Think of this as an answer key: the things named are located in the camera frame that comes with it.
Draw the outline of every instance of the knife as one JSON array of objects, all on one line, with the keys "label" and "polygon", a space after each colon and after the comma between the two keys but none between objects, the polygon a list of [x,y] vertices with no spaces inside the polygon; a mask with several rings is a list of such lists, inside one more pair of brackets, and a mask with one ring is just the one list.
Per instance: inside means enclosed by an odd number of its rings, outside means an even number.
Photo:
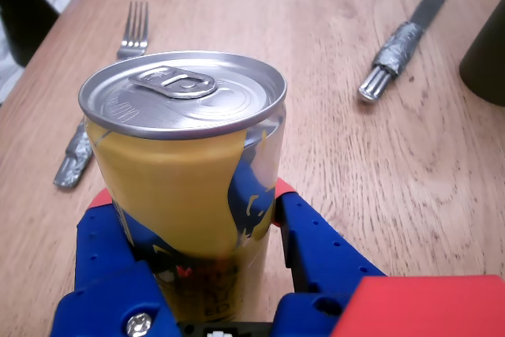
[{"label": "knife", "polygon": [[401,24],[373,60],[372,72],[358,89],[361,100],[376,102],[389,82],[405,69],[423,33],[445,0],[421,0],[409,21]]}]

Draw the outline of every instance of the wood grain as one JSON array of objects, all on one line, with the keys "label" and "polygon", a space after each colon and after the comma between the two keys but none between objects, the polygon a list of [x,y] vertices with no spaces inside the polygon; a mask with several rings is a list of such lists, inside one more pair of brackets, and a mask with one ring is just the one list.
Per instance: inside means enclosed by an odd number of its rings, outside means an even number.
[{"label": "wood grain", "polygon": [[[0,109],[0,335],[46,335],[73,289],[75,226],[103,188],[52,180],[82,113],[77,92],[112,63],[130,0],[73,0]],[[458,64],[499,0],[447,0],[374,107],[357,86],[420,0],[143,0],[149,53],[214,50],[270,62],[289,81],[279,174],[388,275],[505,276],[505,110]],[[279,232],[262,307],[292,291]]]}]

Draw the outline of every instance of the screw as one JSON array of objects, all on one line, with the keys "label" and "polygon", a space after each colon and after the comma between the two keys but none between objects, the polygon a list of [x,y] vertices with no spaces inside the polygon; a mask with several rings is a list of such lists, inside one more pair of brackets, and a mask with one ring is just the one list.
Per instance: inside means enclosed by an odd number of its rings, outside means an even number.
[{"label": "screw", "polygon": [[151,329],[151,322],[151,317],[147,313],[131,316],[126,323],[126,334],[128,337],[142,337]]}]

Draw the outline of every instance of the fork tines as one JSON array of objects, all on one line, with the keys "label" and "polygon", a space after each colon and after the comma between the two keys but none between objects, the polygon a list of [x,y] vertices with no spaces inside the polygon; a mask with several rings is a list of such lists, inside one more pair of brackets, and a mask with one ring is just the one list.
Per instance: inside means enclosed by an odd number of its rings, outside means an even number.
[{"label": "fork tines", "polygon": [[149,11],[147,2],[130,2],[123,47],[143,47],[148,45]]}]

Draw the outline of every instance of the knife handle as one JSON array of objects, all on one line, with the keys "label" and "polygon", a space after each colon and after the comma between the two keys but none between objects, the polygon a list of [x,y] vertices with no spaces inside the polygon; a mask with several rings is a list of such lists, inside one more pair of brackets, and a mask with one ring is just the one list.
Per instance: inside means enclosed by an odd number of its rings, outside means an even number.
[{"label": "knife handle", "polygon": [[388,71],[381,66],[376,66],[358,89],[358,95],[361,100],[374,103],[379,100],[391,79],[392,76]]},{"label": "knife handle", "polygon": [[380,48],[373,65],[384,67],[396,78],[409,63],[422,36],[423,28],[420,25],[409,21],[401,24]]}]

